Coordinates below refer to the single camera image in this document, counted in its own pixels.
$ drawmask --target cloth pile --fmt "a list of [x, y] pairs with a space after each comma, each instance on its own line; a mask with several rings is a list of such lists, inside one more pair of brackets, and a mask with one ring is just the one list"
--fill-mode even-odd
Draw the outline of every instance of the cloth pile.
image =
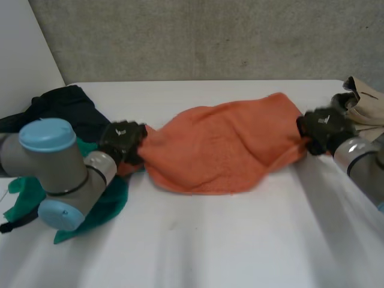
[[355, 123], [360, 137], [384, 145], [384, 94], [354, 76], [343, 87], [351, 92], [336, 94], [332, 106]]
[[[110, 124], [80, 87], [68, 86], [33, 98], [31, 106], [23, 113], [0, 119], [0, 133], [17, 133], [24, 125], [41, 118], [61, 118], [68, 121], [78, 136], [77, 145], [83, 157], [97, 148], [96, 143]], [[17, 178], [9, 184], [8, 190], [19, 195], [15, 205], [4, 213], [9, 222], [0, 226], [1, 233], [10, 232], [35, 220], [38, 217], [38, 206], [46, 196], [35, 177]], [[127, 199], [127, 181], [116, 176], [86, 216], [85, 221], [75, 231], [58, 231], [54, 244], [83, 234], [111, 220], [121, 212]]]

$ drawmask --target orange towel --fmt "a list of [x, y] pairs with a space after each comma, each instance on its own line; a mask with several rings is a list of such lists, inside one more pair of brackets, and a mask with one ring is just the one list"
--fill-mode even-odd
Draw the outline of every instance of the orange towel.
[[158, 131], [148, 127], [139, 155], [152, 180], [167, 190], [210, 195], [246, 191], [306, 153], [296, 127], [300, 114], [282, 93], [192, 108]]

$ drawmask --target green cloth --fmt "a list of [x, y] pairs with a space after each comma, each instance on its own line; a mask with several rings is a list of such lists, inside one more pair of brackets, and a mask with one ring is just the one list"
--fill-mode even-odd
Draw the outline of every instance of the green cloth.
[[[77, 138], [77, 144], [86, 157], [97, 148], [95, 143], [85, 143]], [[40, 182], [35, 177], [22, 177], [12, 181], [8, 186], [9, 193], [19, 193], [15, 205], [4, 213], [4, 217], [13, 222], [30, 213], [34, 207], [39, 205], [46, 197]], [[117, 216], [128, 200], [127, 182], [116, 176], [101, 195], [97, 203], [86, 216], [84, 222], [75, 231], [57, 231], [54, 244], [83, 234], [97, 226], [108, 222]]]

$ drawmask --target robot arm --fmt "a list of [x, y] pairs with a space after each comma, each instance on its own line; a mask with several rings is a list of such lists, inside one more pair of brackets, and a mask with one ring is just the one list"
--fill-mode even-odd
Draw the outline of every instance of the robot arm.
[[334, 108], [307, 112], [297, 119], [307, 149], [313, 155], [329, 151], [339, 167], [384, 213], [384, 148], [356, 136], [352, 123]]
[[0, 134], [0, 176], [34, 176], [46, 191], [38, 216], [58, 230], [76, 230], [117, 173], [122, 161], [139, 164], [144, 125], [110, 124], [98, 150], [83, 159], [71, 125], [43, 119], [18, 134]]

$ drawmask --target concrete wall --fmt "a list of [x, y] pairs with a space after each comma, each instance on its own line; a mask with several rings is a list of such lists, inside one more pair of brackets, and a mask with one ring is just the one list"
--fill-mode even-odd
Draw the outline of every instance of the concrete wall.
[[29, 0], [66, 83], [340, 79], [384, 91], [380, 0]]

